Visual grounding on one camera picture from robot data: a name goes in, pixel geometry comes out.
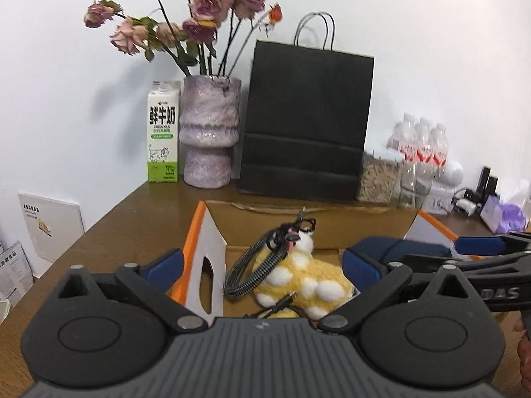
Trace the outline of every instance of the container of pet food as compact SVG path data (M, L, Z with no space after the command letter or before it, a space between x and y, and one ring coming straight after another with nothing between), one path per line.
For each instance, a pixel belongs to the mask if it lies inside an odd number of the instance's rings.
M358 202L388 204L400 177L404 155L383 146L369 147L363 152Z

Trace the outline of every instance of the silver rivet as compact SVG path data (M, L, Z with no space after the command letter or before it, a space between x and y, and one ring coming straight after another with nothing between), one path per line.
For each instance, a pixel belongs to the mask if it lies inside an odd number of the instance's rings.
M177 326L181 329L198 329L203 326L203 322L198 316L182 316L177 320Z
M332 314L331 316L323 317L321 320L323 326L331 329L339 329L348 325L348 320L345 316L340 314Z

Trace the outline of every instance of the human hand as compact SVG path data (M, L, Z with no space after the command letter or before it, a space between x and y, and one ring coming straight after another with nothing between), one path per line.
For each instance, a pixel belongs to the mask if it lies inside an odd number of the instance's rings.
M520 318L516 324L514 324L514 330L516 332L522 332L526 330L524 321ZM531 342L527 339L527 333L522 335L520 342L518 343L518 356L520 358L520 374L522 375L522 387L531 392Z

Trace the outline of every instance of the vase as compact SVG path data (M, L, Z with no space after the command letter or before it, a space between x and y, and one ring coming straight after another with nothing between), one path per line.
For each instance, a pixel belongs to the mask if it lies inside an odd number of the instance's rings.
M184 182L219 188L230 182L230 149L238 142L242 81L206 75L184 79L179 140L188 145Z

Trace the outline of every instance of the yellow fur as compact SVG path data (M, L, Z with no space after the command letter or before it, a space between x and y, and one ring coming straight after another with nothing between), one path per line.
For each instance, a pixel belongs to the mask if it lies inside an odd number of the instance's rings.
M253 270L265 260L267 255L269 255L269 252L269 249L264 247L257 254ZM283 286L273 286L267 280L264 280L255 289L256 294L268 295L275 301L278 301L286 294L297 292L297 296L294 300L294 305L297 307L301 307L305 311L314 307L329 313L344 304L344 302L354 293L354 285L343 275L342 269L339 266L314 259L311 254L296 248L289 250L287 257L282 260L276 268L279 267L285 268L293 275L291 280ZM327 302L321 299L317 292L314 291L312 295L305 297L302 292L305 279L312 279L317 283L321 283L322 281L335 281L342 287L344 296L333 302ZM311 318L316 318L316 316L312 316L310 312L308 312L308 314Z

